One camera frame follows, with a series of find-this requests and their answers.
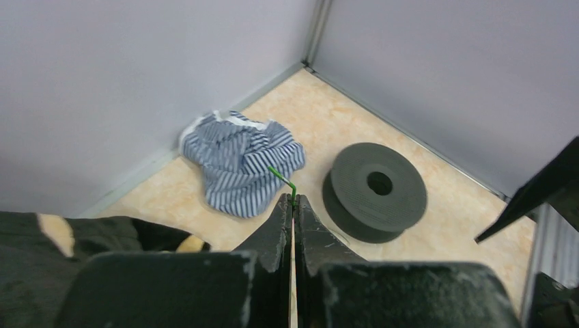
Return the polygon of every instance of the green wire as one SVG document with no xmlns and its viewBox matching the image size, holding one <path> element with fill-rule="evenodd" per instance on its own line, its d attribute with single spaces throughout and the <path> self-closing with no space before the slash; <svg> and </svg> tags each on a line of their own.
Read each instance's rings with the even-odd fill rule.
<svg viewBox="0 0 579 328">
<path fill-rule="evenodd" d="M 294 186 L 294 184 L 289 181 L 288 179 L 285 178 L 285 176 L 282 176 L 281 173 L 279 173 L 276 169 L 274 169 L 271 166 L 268 166 L 268 169 L 277 177 L 279 178 L 279 180 L 282 180 L 283 182 L 285 182 L 290 188 L 292 188 L 292 206 L 296 205 L 296 186 Z"/>
</svg>

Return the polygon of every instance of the black cloth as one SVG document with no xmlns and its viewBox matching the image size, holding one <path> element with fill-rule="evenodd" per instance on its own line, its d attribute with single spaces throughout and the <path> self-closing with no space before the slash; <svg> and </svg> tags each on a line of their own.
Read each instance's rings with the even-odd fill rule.
<svg viewBox="0 0 579 328">
<path fill-rule="evenodd" d="M 65 257 L 35 213 L 0 212 L 0 328 L 52 327 L 84 263 L 106 251 L 175 251 L 188 232 L 131 217 L 65 219 L 74 255 Z"/>
</svg>

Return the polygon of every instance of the tan floor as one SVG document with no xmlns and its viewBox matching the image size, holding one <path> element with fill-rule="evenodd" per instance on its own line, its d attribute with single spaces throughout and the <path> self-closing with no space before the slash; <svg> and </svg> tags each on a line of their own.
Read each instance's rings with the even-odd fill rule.
<svg viewBox="0 0 579 328">
<path fill-rule="evenodd" d="M 322 222 L 356 253 L 378 261 L 472 261 L 493 268 L 519 311 L 534 223 L 523 219 L 477 245 L 473 238 L 504 207 L 497 197 L 420 147 L 370 112 L 301 70 L 243 112 L 254 120 L 273 119 L 305 146 L 307 164 L 292 176 Z M 388 146 L 421 173 L 428 191 L 424 218 L 393 242 L 366 244 L 344 234 L 328 217 L 322 180 L 338 152 L 362 141 Z M 290 192 L 285 187 L 280 193 Z M 204 200 L 201 170 L 178 158 L 133 189 L 100 216 L 130 215 L 188 230 L 229 251 L 267 218 L 237 219 L 211 209 Z"/>
</svg>

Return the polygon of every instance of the blue and white striped cloth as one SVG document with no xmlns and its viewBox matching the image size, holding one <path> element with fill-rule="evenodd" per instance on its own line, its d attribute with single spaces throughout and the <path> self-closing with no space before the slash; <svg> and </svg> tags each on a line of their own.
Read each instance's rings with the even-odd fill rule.
<svg viewBox="0 0 579 328">
<path fill-rule="evenodd" d="M 211 207 L 237 217 L 263 213 L 284 183 L 268 166 L 289 178 L 305 165 L 305 152 L 275 121 L 255 122 L 236 111 L 205 115 L 188 126 L 179 150 L 200 164 Z"/>
</svg>

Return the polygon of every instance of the white wall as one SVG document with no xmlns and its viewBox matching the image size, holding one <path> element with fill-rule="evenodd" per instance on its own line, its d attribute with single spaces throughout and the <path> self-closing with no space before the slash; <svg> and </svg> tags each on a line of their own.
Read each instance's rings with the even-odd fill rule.
<svg viewBox="0 0 579 328">
<path fill-rule="evenodd" d="M 334 0 L 313 68 L 511 195 L 579 134 L 579 1 Z"/>
<path fill-rule="evenodd" d="M 0 0 L 0 210 L 74 215 L 299 61 L 310 0 Z"/>
</svg>

